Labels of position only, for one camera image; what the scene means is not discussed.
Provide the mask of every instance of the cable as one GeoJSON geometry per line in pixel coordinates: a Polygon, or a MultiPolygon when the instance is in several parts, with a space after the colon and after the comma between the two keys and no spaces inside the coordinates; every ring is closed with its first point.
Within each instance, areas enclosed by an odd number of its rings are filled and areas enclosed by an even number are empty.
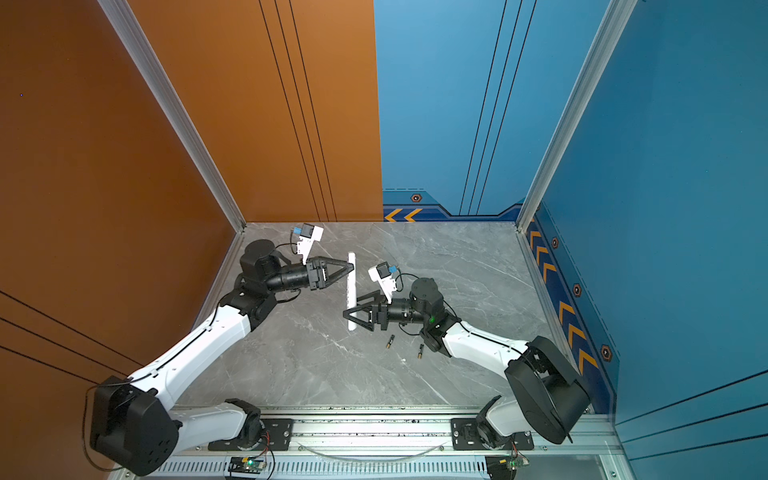
{"type": "Polygon", "coordinates": [[[407,455],[405,457],[392,458],[390,460],[379,460],[379,459],[376,459],[376,458],[362,460],[362,459],[357,459],[357,458],[338,457],[338,456],[335,456],[335,455],[328,455],[326,453],[318,452],[317,450],[315,450],[315,449],[313,449],[311,447],[308,447],[306,445],[299,444],[300,447],[304,448],[305,450],[307,450],[310,453],[313,453],[314,455],[319,456],[320,458],[325,458],[326,460],[332,460],[334,462],[339,462],[339,463],[343,463],[343,464],[346,463],[346,464],[352,464],[352,465],[365,465],[365,464],[371,464],[371,463],[378,463],[380,465],[395,465],[395,464],[398,464],[398,463],[412,462],[412,461],[416,460],[417,458],[421,458],[423,456],[426,456],[430,452],[439,449],[443,445],[445,445],[445,443],[441,443],[440,445],[435,445],[434,447],[432,447],[430,449],[427,449],[427,450],[425,450],[424,452],[421,452],[421,453],[415,453],[414,455],[407,455]]]}
{"type": "Polygon", "coordinates": [[[266,480],[270,480],[272,474],[275,472],[275,467],[277,467],[277,460],[275,460],[275,452],[273,452],[269,446],[266,447],[266,450],[272,454],[272,471],[270,472],[270,476],[266,477],[266,480]]]}
{"type": "Polygon", "coordinates": [[[410,336],[419,336],[419,334],[418,334],[418,333],[409,333],[409,332],[407,332],[407,331],[406,331],[406,329],[402,328],[402,325],[400,325],[399,323],[397,324],[397,326],[399,326],[399,327],[400,327],[400,329],[402,330],[402,332],[403,332],[403,333],[405,333],[406,335],[410,335],[410,336]]]}
{"type": "Polygon", "coordinates": [[[88,388],[85,390],[85,403],[84,403],[84,405],[83,405],[83,422],[82,422],[82,425],[81,425],[81,430],[80,430],[80,433],[81,433],[81,437],[80,437],[80,440],[81,440],[81,445],[82,445],[82,447],[83,447],[83,455],[85,455],[85,459],[86,459],[86,460],[88,460],[88,463],[90,463],[90,464],[91,464],[91,466],[92,466],[93,468],[96,468],[97,470],[99,470],[99,471],[101,471],[101,472],[116,472],[117,470],[122,470],[122,468],[123,468],[123,467],[115,467],[115,468],[104,468],[104,467],[100,467],[100,466],[96,465],[96,463],[93,461],[93,459],[91,458],[91,456],[88,454],[88,449],[86,449],[86,448],[85,448],[85,417],[86,417],[86,416],[87,416],[87,414],[88,414],[88,393],[89,393],[91,390],[94,390],[94,389],[97,389],[97,388],[99,388],[99,387],[103,387],[103,386],[122,386],[122,385],[130,385],[131,383],[134,383],[134,382],[138,382],[139,380],[143,380],[143,379],[146,379],[146,378],[147,378],[148,376],[150,376],[150,375],[152,375],[152,373],[151,373],[151,372],[149,372],[147,375],[145,375],[145,376],[143,376],[143,377],[141,377],[141,378],[139,378],[139,379],[131,380],[130,382],[123,382],[123,383],[109,383],[109,384],[107,384],[107,385],[99,384],[99,385],[90,386],[90,387],[88,387],[88,388]]]}
{"type": "Polygon", "coordinates": [[[214,309],[214,317],[212,319],[210,319],[210,323],[208,324],[208,326],[213,326],[214,325],[214,321],[216,320],[216,315],[219,314],[219,305],[221,305],[221,301],[224,300],[224,298],[227,295],[222,296],[221,298],[219,298],[219,301],[216,302],[216,307],[214,309]]]}
{"type": "Polygon", "coordinates": [[[288,303],[293,302],[295,299],[299,298],[299,295],[301,295],[301,289],[291,290],[291,292],[298,292],[296,295],[286,298],[285,300],[277,300],[278,303],[288,303]]]}
{"type": "MultiPolygon", "coordinates": [[[[275,245],[275,250],[277,250],[277,247],[284,247],[284,246],[286,246],[286,245],[296,245],[296,243],[294,243],[294,242],[289,242],[289,243],[281,243],[280,245],[275,245]]],[[[293,251],[293,247],[291,247],[291,248],[290,248],[290,251],[291,251],[291,253],[293,253],[294,255],[296,255],[296,252],[294,252],[294,251],[293,251]]]]}
{"type": "Polygon", "coordinates": [[[398,280],[398,279],[399,279],[401,276],[403,276],[403,275],[405,275],[405,276],[412,276],[413,278],[415,278],[415,279],[417,279],[417,280],[420,278],[419,276],[416,276],[416,275],[414,275],[413,273],[403,273],[403,272],[401,272],[401,271],[400,271],[400,269],[397,269],[397,276],[395,277],[395,288],[396,288],[396,291],[397,291],[397,292],[402,292],[402,289],[403,289],[403,287],[404,287],[404,286],[403,286],[403,284],[402,284],[402,280],[400,280],[400,290],[397,290],[397,280],[398,280]]]}
{"type": "Polygon", "coordinates": [[[456,315],[456,310],[454,310],[452,306],[448,305],[448,302],[446,302],[446,301],[445,301],[445,299],[443,299],[443,301],[442,301],[442,302],[445,304],[445,306],[447,306],[449,309],[451,309],[451,313],[453,313],[453,316],[455,316],[456,318],[458,318],[458,315],[456,315]]]}
{"type": "Polygon", "coordinates": [[[262,450],[256,458],[259,458],[262,455],[266,455],[266,452],[270,449],[270,431],[267,430],[266,435],[262,435],[261,438],[265,439],[266,442],[264,442],[264,450],[262,450]]]}

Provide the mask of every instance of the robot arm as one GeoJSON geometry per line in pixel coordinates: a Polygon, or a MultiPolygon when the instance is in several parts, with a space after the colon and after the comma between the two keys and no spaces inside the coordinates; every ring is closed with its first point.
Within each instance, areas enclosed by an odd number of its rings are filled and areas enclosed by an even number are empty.
{"type": "Polygon", "coordinates": [[[232,439],[247,449],[258,443],[260,410],[247,402],[228,399],[202,409],[171,408],[216,358],[286,301],[276,293],[321,290],[353,271],[343,260],[306,259],[304,253],[302,263],[290,263],[271,241],[250,243],[240,258],[243,273],[203,323],[127,379],[112,376],[96,388],[91,448],[137,475],[148,475],[175,452],[195,445],[232,439]],[[339,268],[331,272],[331,266],[339,268]]]}
{"type": "Polygon", "coordinates": [[[370,331],[377,323],[382,330],[389,322],[419,323],[419,335],[431,351],[467,359],[508,380],[515,397],[491,400],[477,418],[478,433],[490,449],[526,430],[562,443],[589,405],[581,376],[552,341],[540,336],[532,342],[506,339],[469,325],[445,308],[431,278],[415,280],[408,298],[389,301],[376,291],[357,303],[344,311],[344,318],[370,331]],[[542,379],[539,374],[548,375],[542,379]]]}

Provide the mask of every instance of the black mounting plate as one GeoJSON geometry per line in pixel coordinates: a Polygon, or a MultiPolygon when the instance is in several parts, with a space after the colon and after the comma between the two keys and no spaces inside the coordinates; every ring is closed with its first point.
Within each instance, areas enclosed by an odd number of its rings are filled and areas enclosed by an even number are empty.
{"type": "MultiPolygon", "coordinates": [[[[478,423],[475,419],[451,419],[451,434],[454,450],[490,450],[483,446],[478,435],[478,423]]],[[[499,450],[512,450],[512,443],[517,450],[533,450],[533,437],[530,432],[513,433],[499,450]]]]}
{"type": "MultiPolygon", "coordinates": [[[[274,452],[285,452],[290,444],[293,434],[293,419],[261,419],[264,423],[264,435],[270,433],[270,450],[274,452]]],[[[260,440],[248,452],[261,452],[264,450],[265,440],[260,440]]],[[[211,452],[232,452],[241,451],[233,445],[230,440],[217,440],[208,444],[208,450],[211,452]]]]}

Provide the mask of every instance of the orange wall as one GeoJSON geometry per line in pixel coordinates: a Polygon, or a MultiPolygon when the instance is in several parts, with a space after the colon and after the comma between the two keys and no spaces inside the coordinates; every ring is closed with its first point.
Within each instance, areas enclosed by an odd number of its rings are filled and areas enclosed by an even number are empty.
{"type": "Polygon", "coordinates": [[[0,290],[63,323],[0,295],[2,477],[101,478],[85,389],[188,333],[233,230],[96,1],[1,3],[0,58],[0,290]]]}
{"type": "Polygon", "coordinates": [[[130,4],[246,220],[381,220],[373,0],[130,4]]]}

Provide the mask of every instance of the orange chevron arrow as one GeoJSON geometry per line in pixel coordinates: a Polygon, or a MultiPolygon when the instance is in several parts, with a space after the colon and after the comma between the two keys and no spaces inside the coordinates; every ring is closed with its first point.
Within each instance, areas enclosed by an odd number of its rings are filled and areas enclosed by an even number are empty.
{"type": "Polygon", "coordinates": [[[531,232],[531,250],[533,250],[533,237],[541,237],[541,232],[531,232]]]}
{"type": "Polygon", "coordinates": [[[584,332],[573,326],[573,323],[568,325],[568,345],[570,345],[571,348],[574,346],[574,333],[585,340],[587,339],[587,337],[584,336],[584,332]]]}
{"type": "Polygon", "coordinates": [[[547,270],[552,270],[553,272],[557,272],[558,269],[554,268],[554,265],[551,263],[544,262],[544,285],[547,284],[547,270]]]}
{"type": "Polygon", "coordinates": [[[572,306],[568,305],[565,302],[560,302],[560,324],[563,324],[563,310],[568,311],[576,315],[576,312],[574,312],[574,309],[572,306]]]}
{"type": "Polygon", "coordinates": [[[409,221],[409,222],[416,222],[416,220],[413,220],[413,216],[416,215],[420,211],[422,211],[422,209],[421,208],[417,208],[416,210],[414,210],[410,214],[406,215],[406,220],[409,221]]]}
{"type": "Polygon", "coordinates": [[[536,265],[541,265],[541,253],[549,253],[546,247],[536,247],[536,265]]]}
{"type": "Polygon", "coordinates": [[[397,220],[393,220],[392,217],[394,217],[395,215],[399,214],[400,212],[402,212],[402,208],[396,208],[396,209],[392,210],[392,213],[390,213],[389,215],[387,215],[384,218],[386,218],[390,222],[396,222],[397,220]]]}
{"type": "Polygon", "coordinates": [[[582,375],[584,375],[584,361],[587,360],[589,363],[594,365],[596,369],[599,369],[597,361],[593,359],[588,353],[586,353],[584,350],[579,349],[578,351],[578,370],[581,372],[582,375]]]}

